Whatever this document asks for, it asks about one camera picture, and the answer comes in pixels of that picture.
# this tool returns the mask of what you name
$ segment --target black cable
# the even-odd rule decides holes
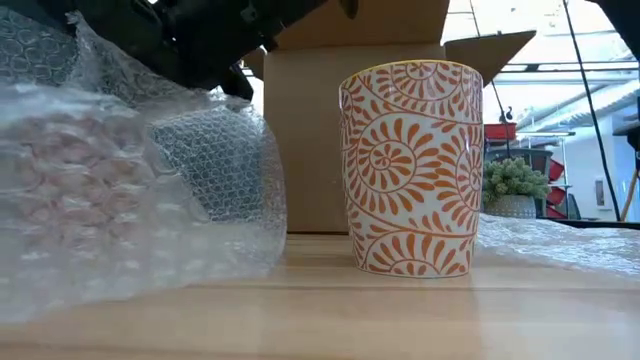
[[[478,26],[478,19],[476,18],[476,11],[473,8],[473,0],[469,0],[469,7],[471,8],[471,15],[473,16],[473,23],[476,26],[476,33],[478,34],[478,37],[480,37],[480,27]],[[502,107],[502,102],[500,101],[500,95],[498,95],[498,89],[496,88],[496,84],[493,80],[491,80],[491,86],[493,87],[493,92],[496,94],[496,100],[498,101],[498,107],[500,108],[500,122],[504,124],[505,136],[507,137],[507,157],[511,158],[511,145],[509,144],[509,124],[507,123],[507,118],[504,114],[504,108]]]
[[[580,73],[582,74],[582,82],[584,83],[584,88],[587,93],[589,110],[591,110],[591,118],[593,119],[593,127],[596,130],[596,137],[598,138],[598,146],[600,147],[600,158],[602,160],[602,167],[604,168],[604,175],[607,178],[607,184],[609,185],[609,192],[611,193],[611,199],[613,200],[613,210],[616,213],[616,220],[620,221],[620,209],[618,208],[618,200],[616,199],[616,193],[613,189],[613,182],[611,181],[611,175],[609,174],[609,167],[607,166],[607,157],[604,152],[604,145],[602,144],[602,135],[600,134],[600,126],[598,125],[598,117],[596,116],[596,111],[593,107],[593,99],[591,98],[591,90],[589,89],[589,82],[587,81],[587,73],[584,71],[584,64],[582,63],[582,55],[580,54],[580,47],[578,46],[576,33],[573,30],[573,23],[571,22],[571,15],[569,14],[569,6],[567,5],[567,0],[562,0],[562,4],[564,5],[564,11],[567,14],[567,21],[569,22],[569,31],[571,32],[571,39],[573,40],[573,47],[576,49],[578,64],[580,64]]]

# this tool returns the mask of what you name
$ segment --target wooden tabletop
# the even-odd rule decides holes
[[[343,236],[292,236],[266,279],[0,326],[0,359],[640,359],[640,283],[479,257],[472,274],[356,270]]]

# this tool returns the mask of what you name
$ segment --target orange and white cup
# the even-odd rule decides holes
[[[342,174],[358,268],[469,272],[482,201],[482,76],[448,61],[363,70],[340,85]]]

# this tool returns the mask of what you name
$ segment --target potted plant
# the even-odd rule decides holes
[[[523,158],[492,161],[484,168],[484,212],[496,216],[535,219],[534,199],[547,198],[550,190],[548,181],[540,171],[531,169]]]

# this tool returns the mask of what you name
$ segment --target bubble wrap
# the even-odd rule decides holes
[[[71,37],[0,6],[0,84],[60,85],[76,49]]]
[[[0,322],[268,273],[286,207],[262,117],[155,75],[77,20],[64,88],[0,87]]]
[[[497,254],[640,281],[640,231],[576,229],[546,220],[482,214],[476,255]]]

